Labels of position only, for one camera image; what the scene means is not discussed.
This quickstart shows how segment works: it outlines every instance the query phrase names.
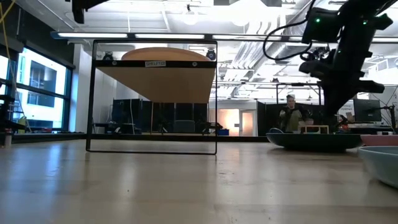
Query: wooden floor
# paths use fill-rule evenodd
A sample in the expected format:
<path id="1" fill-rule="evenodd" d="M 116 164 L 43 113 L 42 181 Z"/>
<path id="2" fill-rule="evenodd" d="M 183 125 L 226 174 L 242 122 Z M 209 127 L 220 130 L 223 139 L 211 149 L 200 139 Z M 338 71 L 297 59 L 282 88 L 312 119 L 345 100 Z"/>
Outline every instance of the wooden floor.
<path id="1" fill-rule="evenodd" d="M 214 147 L 93 141 L 93 149 Z M 217 156 L 86 153 L 84 141 L 0 149 L 0 223 L 398 223 L 398 190 L 355 151 L 219 143 Z"/>

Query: yellow cable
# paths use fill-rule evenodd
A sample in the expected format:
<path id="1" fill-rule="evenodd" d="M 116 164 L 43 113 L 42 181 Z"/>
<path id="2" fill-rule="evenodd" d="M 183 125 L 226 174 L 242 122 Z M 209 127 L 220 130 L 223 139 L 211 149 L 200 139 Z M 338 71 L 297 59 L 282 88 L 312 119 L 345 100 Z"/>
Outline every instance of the yellow cable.
<path id="1" fill-rule="evenodd" d="M 8 7 L 8 9 L 6 10 L 6 12 L 3 14 L 2 13 L 2 4 L 0 2 L 0 15 L 1 15 L 1 19 L 0 19 L 0 23 L 2 23 L 2 21 L 6 18 L 7 13 L 11 10 L 11 8 L 13 7 L 14 3 L 16 0 L 13 0 L 11 5 Z M 10 56 L 10 51 L 8 49 L 8 40 L 7 40 L 7 33 L 6 33 L 6 23 L 3 22 L 2 23 L 2 30 L 4 32 L 4 43 L 6 44 L 6 51 L 7 51 L 7 57 L 8 57 L 8 64 L 9 64 L 9 69 L 11 71 L 11 75 L 12 75 L 12 87 L 14 87 L 15 91 L 17 91 L 17 78 L 15 76 L 15 72 L 14 69 L 11 65 L 11 56 Z M 22 108 L 22 103 L 21 103 L 21 99 L 19 99 L 19 94 L 16 94 L 17 96 L 17 100 L 19 101 L 19 103 L 21 104 L 21 110 L 22 110 L 22 114 L 25 116 L 25 112 L 24 109 Z M 27 127 L 29 128 L 29 131 L 32 132 L 30 125 L 29 125 L 29 121 L 26 118 L 26 124 Z"/>

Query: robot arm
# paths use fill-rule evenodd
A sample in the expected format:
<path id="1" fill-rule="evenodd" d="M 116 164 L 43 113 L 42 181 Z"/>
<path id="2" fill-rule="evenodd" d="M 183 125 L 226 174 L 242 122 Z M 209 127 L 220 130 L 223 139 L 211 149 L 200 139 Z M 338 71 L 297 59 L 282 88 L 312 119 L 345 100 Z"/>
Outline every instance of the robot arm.
<path id="1" fill-rule="evenodd" d="M 307 15 L 308 21 L 302 42 L 340 41 L 328 58 L 309 60 L 299 70 L 320 80 L 324 91 L 325 112 L 335 114 L 358 92 L 382 93 L 384 86 L 373 81 L 359 80 L 365 58 L 376 30 L 384 30 L 392 24 L 386 14 L 379 15 L 397 0 L 349 0 L 339 11 L 314 7 Z"/>

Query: monitor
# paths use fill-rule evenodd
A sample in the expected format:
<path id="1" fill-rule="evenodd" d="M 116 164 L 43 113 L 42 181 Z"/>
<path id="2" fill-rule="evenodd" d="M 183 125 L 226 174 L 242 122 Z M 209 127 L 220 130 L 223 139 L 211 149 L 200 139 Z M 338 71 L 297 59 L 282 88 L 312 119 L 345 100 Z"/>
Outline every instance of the monitor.
<path id="1" fill-rule="evenodd" d="M 379 100 L 354 100 L 356 122 L 382 121 Z"/>

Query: label sticker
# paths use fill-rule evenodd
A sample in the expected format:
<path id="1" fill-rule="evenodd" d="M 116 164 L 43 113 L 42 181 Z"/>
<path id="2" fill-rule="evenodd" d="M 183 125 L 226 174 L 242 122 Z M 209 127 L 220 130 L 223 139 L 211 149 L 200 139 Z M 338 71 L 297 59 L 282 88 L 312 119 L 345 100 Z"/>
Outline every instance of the label sticker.
<path id="1" fill-rule="evenodd" d="M 166 67 L 166 61 L 145 62 L 145 67 Z"/>

